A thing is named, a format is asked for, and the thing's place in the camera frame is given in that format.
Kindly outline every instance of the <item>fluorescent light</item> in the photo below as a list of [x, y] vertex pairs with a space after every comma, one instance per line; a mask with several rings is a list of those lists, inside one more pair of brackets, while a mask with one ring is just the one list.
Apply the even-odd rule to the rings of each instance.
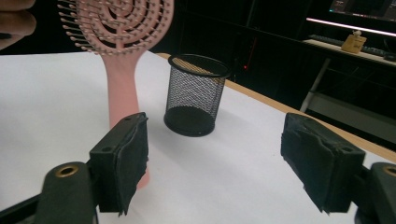
[[396, 37], [396, 34], [393, 34], [393, 33], [367, 29], [367, 28], [363, 28], [363, 27], [359, 27], [359, 26], [350, 26], [350, 25], [345, 25], [342, 23], [336, 23], [336, 22], [331, 22], [331, 21], [321, 21], [321, 20], [312, 19], [312, 18], [306, 18], [306, 20], [323, 23], [323, 24], [327, 24], [327, 25], [332, 25], [332, 26], [343, 27], [343, 28], [352, 29], [352, 30], [360, 30], [360, 31], [370, 32], [370, 33], [379, 34], [379, 35], [390, 35], [390, 36]]

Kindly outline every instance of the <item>hairbrush head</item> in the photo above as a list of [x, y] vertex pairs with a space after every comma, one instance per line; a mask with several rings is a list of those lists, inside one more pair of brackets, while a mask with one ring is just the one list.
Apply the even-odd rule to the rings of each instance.
[[76, 46], [101, 55], [152, 48], [166, 34], [173, 0], [58, 0], [59, 15]]

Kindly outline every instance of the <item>pink hairbrush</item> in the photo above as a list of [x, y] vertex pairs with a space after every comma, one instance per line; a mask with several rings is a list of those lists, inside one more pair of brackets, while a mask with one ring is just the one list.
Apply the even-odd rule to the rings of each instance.
[[[76, 46], [99, 54], [107, 73], [110, 127], [139, 112], [134, 71], [172, 22], [174, 0], [58, 0], [61, 21]], [[149, 170], [138, 188], [149, 182]]]

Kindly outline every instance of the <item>black mesh pencil cup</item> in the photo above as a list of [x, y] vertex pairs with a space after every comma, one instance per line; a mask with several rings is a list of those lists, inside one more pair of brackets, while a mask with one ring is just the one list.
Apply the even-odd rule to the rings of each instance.
[[169, 58], [171, 75], [164, 122], [175, 133], [203, 136], [215, 129], [215, 120], [229, 67], [199, 55]]

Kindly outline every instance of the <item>white tabletop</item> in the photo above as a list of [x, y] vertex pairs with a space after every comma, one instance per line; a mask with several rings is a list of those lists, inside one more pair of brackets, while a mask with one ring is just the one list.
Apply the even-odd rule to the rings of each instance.
[[[0, 210], [41, 191], [45, 174], [87, 161], [108, 131], [106, 72], [87, 52], [0, 57]], [[322, 214], [280, 156], [285, 114], [225, 88], [216, 128], [204, 137], [163, 123], [170, 67], [150, 52], [136, 70], [148, 115], [147, 187], [126, 217], [100, 223], [353, 223]], [[365, 165], [386, 161], [367, 154]]]

